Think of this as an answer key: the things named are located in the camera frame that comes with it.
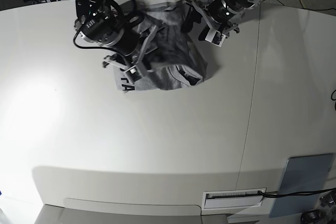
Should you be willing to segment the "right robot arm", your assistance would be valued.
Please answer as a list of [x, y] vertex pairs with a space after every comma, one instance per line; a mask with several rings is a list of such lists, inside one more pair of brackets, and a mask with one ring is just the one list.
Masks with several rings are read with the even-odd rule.
[[102, 65], [114, 65], [124, 73], [141, 76], [154, 71], [150, 54], [157, 49], [156, 34], [164, 24], [141, 11], [136, 0], [129, 0], [124, 11], [114, 0], [76, 0], [73, 40], [81, 37], [91, 45], [88, 49], [111, 52]]

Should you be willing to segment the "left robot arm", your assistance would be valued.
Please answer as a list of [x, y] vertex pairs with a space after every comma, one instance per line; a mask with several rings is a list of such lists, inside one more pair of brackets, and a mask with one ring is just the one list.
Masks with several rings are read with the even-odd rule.
[[195, 23], [205, 22], [199, 41], [222, 46], [230, 32], [240, 33], [239, 23], [245, 12], [257, 7], [261, 0], [183, 0], [189, 6], [181, 27], [182, 33], [191, 32]]

